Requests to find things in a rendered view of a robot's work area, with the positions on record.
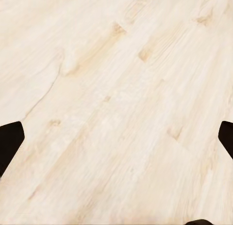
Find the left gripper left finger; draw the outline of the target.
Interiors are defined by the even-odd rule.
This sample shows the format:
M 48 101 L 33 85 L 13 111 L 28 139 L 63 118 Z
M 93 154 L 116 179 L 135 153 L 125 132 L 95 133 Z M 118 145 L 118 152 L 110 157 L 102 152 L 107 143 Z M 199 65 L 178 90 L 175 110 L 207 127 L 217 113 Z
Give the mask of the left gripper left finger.
M 22 123 L 0 126 L 0 178 L 25 139 Z

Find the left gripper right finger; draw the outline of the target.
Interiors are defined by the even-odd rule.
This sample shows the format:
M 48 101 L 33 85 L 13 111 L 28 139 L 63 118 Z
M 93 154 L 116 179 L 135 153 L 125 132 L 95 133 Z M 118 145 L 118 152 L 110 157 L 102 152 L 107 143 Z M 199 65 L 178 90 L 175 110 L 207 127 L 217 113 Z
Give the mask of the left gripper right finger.
M 233 159 L 233 122 L 222 121 L 218 138 Z

